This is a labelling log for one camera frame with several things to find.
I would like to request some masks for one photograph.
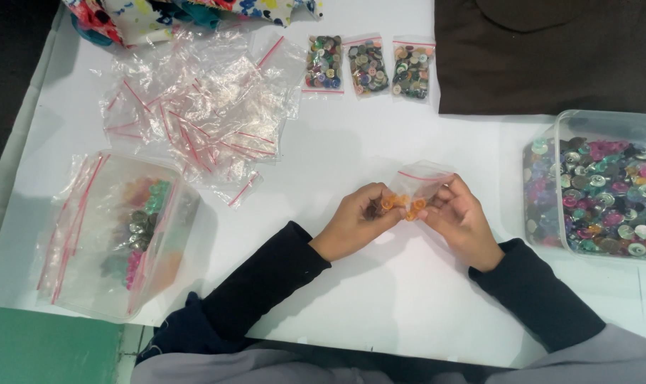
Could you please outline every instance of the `clear plastic box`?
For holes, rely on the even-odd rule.
[[[522,168],[530,243],[646,264],[646,114],[562,112]]]
[[[82,162],[66,192],[39,242],[38,299],[95,319],[130,321],[174,282],[199,194],[173,165],[110,151]]]

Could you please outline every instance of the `hand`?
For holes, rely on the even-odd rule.
[[[453,252],[481,272],[496,268],[505,254],[498,247],[479,200],[457,174],[447,181],[418,218],[437,231]]]
[[[372,201],[390,194],[391,191],[384,183],[372,182],[345,196],[328,225],[309,245],[329,262],[365,247],[406,216],[405,209],[393,208],[372,221],[364,218]]]

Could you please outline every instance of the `green surface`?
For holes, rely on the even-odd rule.
[[[0,383],[112,384],[122,325],[0,308]]]

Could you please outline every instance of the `brown cloth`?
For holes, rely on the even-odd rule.
[[[646,0],[436,0],[440,113],[646,113]]]

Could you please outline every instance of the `white tabletop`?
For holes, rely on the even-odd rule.
[[[327,2],[320,22],[272,30],[305,46],[308,34],[379,31],[433,35],[433,0]],[[36,304],[34,249],[51,196],[67,182],[73,154],[107,148],[98,100],[111,55],[80,39],[66,13],[0,234],[0,306],[80,316]],[[303,100],[288,121],[283,161],[260,166],[263,185],[236,212],[209,191],[200,205],[176,282],[133,320],[159,325],[186,293],[207,295],[279,228],[294,220],[317,234],[342,196],[371,181],[389,182],[419,159],[456,167],[480,198],[499,240],[523,236],[522,147],[549,116],[439,116],[434,77],[430,104],[387,96],[357,101],[344,73],[344,100]],[[646,267],[587,262],[538,249],[557,276],[599,315],[646,336]],[[443,240],[422,223],[402,222],[357,254],[336,262],[276,306],[249,336],[313,345],[522,367],[543,349],[496,301],[472,284]]]

